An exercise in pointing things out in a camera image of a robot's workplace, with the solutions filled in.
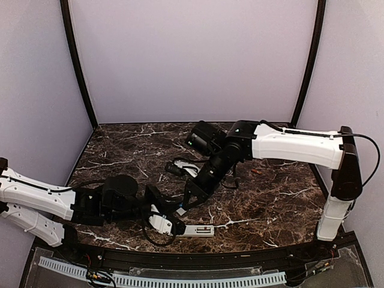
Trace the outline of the white battery cover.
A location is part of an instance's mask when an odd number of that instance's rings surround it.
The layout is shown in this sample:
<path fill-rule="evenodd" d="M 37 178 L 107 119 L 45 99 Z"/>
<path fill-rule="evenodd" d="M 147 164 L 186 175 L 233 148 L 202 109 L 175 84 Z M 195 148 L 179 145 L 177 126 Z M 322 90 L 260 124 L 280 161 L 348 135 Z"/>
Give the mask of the white battery cover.
<path fill-rule="evenodd" d="M 186 211 L 183 207 L 180 207 L 179 209 L 176 210 L 176 212 L 177 212 L 180 216 L 183 216 L 187 211 Z"/>

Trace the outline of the white remote control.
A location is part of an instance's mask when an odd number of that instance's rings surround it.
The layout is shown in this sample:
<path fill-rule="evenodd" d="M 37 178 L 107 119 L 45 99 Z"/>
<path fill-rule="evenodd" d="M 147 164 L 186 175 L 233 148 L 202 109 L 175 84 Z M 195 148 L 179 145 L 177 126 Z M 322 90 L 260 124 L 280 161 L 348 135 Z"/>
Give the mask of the white remote control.
<path fill-rule="evenodd" d="M 179 236 L 180 237 L 210 238 L 210 237 L 214 236 L 214 226 L 212 226 L 212 225 L 186 225 L 185 231 Z"/>

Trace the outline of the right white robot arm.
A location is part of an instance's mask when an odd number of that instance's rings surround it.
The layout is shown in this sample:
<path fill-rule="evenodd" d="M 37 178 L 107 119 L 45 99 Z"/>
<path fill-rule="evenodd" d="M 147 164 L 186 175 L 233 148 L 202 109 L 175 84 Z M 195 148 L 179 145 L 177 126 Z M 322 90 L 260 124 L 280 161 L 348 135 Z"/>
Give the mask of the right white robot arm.
<path fill-rule="evenodd" d="M 229 170 L 246 160 L 278 159 L 320 165 L 332 170 L 332 188 L 317 225 L 316 239 L 306 255 L 319 260 L 329 251 L 350 207 L 362 194 L 355 138 L 347 126 L 338 131 L 308 131 L 278 127 L 268 121 L 235 122 L 228 132 L 199 121 L 185 142 L 207 157 L 184 188 L 181 209 L 187 211 L 208 200 Z"/>

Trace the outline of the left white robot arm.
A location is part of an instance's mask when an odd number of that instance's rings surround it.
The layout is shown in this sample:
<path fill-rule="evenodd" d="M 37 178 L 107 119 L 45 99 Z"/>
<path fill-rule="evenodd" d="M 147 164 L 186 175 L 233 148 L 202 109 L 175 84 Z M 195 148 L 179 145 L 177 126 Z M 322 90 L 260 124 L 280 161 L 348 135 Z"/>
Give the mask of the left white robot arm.
<path fill-rule="evenodd" d="M 85 256 L 72 224 L 103 226 L 126 220 L 139 220 L 175 239 L 186 225 L 172 216 L 173 205 L 164 202 L 156 187 L 148 186 L 143 198 L 136 196 L 137 181 L 128 175 L 110 176 L 74 187 L 60 187 L 24 177 L 1 159 L 1 217 L 25 232 L 60 247 L 72 262 Z"/>

